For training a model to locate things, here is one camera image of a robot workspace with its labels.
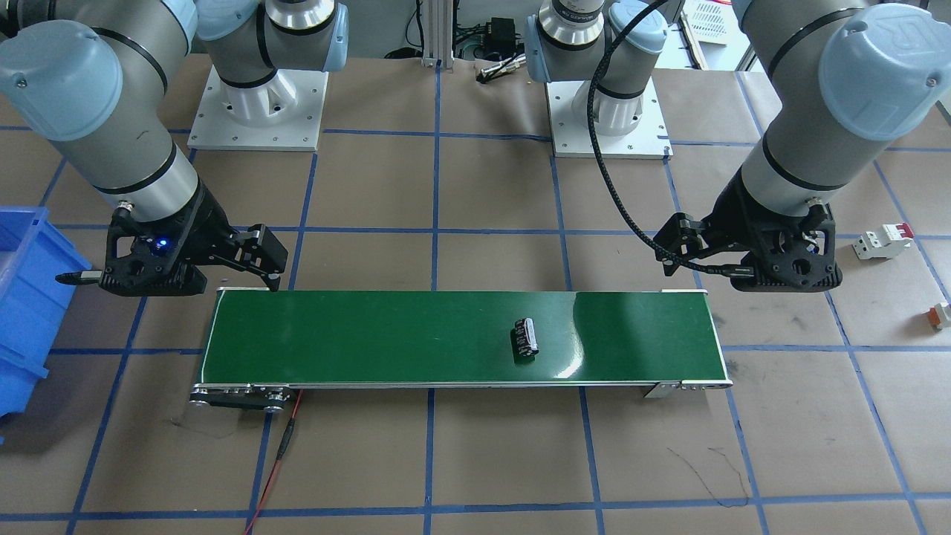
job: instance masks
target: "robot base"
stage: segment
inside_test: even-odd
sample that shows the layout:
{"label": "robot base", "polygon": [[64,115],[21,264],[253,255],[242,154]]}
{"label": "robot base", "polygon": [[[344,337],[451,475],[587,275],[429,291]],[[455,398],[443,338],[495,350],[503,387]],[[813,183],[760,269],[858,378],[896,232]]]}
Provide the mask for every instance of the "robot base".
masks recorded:
{"label": "robot base", "polygon": [[[588,125],[572,111],[572,99],[584,82],[551,82],[548,87],[548,112],[552,121],[554,155],[566,158],[593,158]],[[673,154],[667,125],[657,103],[653,80],[644,88],[644,112],[641,124],[623,136],[598,134],[605,158],[659,160]]]}
{"label": "robot base", "polygon": [[297,89],[298,104],[293,109],[294,115],[272,125],[251,127],[236,122],[224,108],[223,84],[218,72],[212,68],[188,137],[188,146],[200,150],[317,150],[327,73],[308,70],[281,72]]}

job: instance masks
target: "mounting plate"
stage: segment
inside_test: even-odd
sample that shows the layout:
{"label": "mounting plate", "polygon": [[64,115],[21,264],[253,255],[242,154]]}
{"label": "mounting plate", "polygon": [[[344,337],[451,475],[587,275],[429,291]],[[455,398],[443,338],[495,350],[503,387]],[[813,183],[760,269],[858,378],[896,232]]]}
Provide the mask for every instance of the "mounting plate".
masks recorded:
{"label": "mounting plate", "polygon": [[278,123],[251,127],[235,121],[225,109],[222,80],[211,68],[188,146],[199,150],[317,150],[327,73],[288,69],[281,72],[297,90],[297,106],[286,109],[288,115]]}
{"label": "mounting plate", "polygon": [[[593,158],[588,125],[572,111],[572,99],[584,82],[551,82],[548,89],[548,114],[552,121],[554,155],[565,158]],[[598,134],[605,158],[659,160],[673,154],[667,125],[657,102],[653,80],[644,88],[644,112],[641,124],[624,136]]]}

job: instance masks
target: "blue bin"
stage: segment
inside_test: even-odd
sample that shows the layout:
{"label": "blue bin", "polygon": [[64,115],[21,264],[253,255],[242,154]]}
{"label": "blue bin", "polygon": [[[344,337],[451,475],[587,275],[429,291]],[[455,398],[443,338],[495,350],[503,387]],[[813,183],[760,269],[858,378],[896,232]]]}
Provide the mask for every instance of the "blue bin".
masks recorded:
{"label": "blue bin", "polygon": [[46,208],[0,207],[0,416],[23,412],[49,373],[43,364],[75,290],[56,275],[89,269],[48,215]]}

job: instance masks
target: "white electrical component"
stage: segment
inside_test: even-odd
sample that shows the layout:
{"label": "white electrical component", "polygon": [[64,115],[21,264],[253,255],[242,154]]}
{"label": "white electrical component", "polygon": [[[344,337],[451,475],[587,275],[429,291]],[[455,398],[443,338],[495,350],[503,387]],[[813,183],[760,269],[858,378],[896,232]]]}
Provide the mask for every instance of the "white electrical component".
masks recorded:
{"label": "white electrical component", "polygon": [[865,232],[852,244],[860,260],[870,258],[895,258],[914,241],[915,233],[907,223],[882,225]]}
{"label": "white electrical component", "polygon": [[938,303],[928,310],[928,322],[937,330],[951,327],[951,306]]}

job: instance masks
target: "red wire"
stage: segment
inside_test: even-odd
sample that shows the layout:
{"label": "red wire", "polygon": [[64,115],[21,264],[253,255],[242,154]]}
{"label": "red wire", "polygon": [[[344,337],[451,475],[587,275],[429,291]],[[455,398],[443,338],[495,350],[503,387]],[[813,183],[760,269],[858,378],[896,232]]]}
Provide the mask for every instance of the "red wire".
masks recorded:
{"label": "red wire", "polygon": [[[303,398],[303,390],[298,390],[298,399],[294,403],[294,410],[291,411],[290,420],[294,420],[297,417],[297,409],[301,406],[301,398]],[[258,521],[258,517],[261,516],[261,511],[264,509],[264,503],[267,502],[267,495],[271,492],[271,484],[274,483],[274,476],[278,473],[278,468],[281,466],[281,459],[274,461],[274,465],[271,466],[271,473],[267,476],[267,482],[264,484],[264,492],[261,494],[261,499],[258,501],[258,508],[254,511],[254,516],[251,517],[251,522],[248,523],[247,527],[244,529],[243,535],[248,535],[251,532],[251,529],[254,528],[254,523]]]}

